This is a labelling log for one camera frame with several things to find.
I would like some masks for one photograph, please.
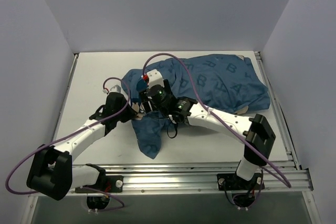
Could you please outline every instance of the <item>screw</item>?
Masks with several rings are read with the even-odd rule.
[[[225,179],[223,179],[223,178],[220,178],[220,179],[218,180],[218,184],[222,186],[222,185],[223,185],[223,183],[224,183],[224,181],[225,181]]]
[[[123,184],[123,182],[121,181],[121,180],[117,180],[116,182],[115,182],[115,186],[116,186],[116,188],[121,188],[122,187],[122,184]]]

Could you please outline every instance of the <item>white table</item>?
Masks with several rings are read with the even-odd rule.
[[[57,138],[65,136],[83,125],[98,106],[105,103],[106,94],[102,92],[102,82],[108,77],[122,78],[128,70],[142,69],[148,57],[157,52],[86,52],[80,53],[74,76],[70,85],[66,104],[62,112]],[[237,54],[251,59],[258,78],[261,72],[252,51],[197,51],[170,52],[179,58],[192,58],[208,54]],[[152,62],[168,57],[161,56]],[[108,82],[112,87],[118,82]],[[275,135],[270,160],[288,160],[286,149],[275,113],[270,107],[260,111],[270,123]],[[176,164],[176,163],[212,163],[238,162],[244,152],[243,144],[231,135],[213,132],[201,127],[182,127],[178,136],[169,139],[162,132],[162,148],[155,159],[150,159],[140,152],[137,138],[131,122],[118,123],[118,126],[106,137],[87,148],[74,164]]]

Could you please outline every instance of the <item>blue fabric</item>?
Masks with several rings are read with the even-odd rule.
[[[267,88],[259,81],[249,58],[212,54],[182,60],[193,77],[199,97],[206,105],[229,113],[235,113],[246,106],[248,112],[269,108]],[[164,79],[168,79],[176,97],[196,99],[186,71],[175,59],[156,62],[146,68],[147,71],[153,69],[157,69]],[[123,78],[130,86],[131,102],[139,105],[141,100],[138,92],[146,87],[141,74],[141,69],[132,69]],[[139,121],[132,120],[132,125],[140,151],[155,158],[161,148],[161,130],[168,127],[169,121],[145,116]]]

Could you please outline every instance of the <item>black strap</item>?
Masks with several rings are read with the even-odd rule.
[[[169,136],[168,130],[169,130],[169,126],[170,126],[172,123],[173,123],[173,122],[170,121],[170,124],[169,124],[168,127],[167,127],[167,136],[168,136],[170,139],[176,138],[176,136],[177,136],[177,127],[179,126],[178,123],[174,123],[175,135],[174,135],[174,136]]]

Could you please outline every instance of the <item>white wall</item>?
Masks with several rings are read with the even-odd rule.
[[[74,52],[261,50],[288,0],[46,0]]]
[[[335,223],[336,0],[290,0],[263,57],[323,223]]]
[[[0,0],[0,222],[19,223],[27,196],[5,191],[17,162],[49,142],[73,54],[44,0]],[[11,181],[27,190],[28,165]]]

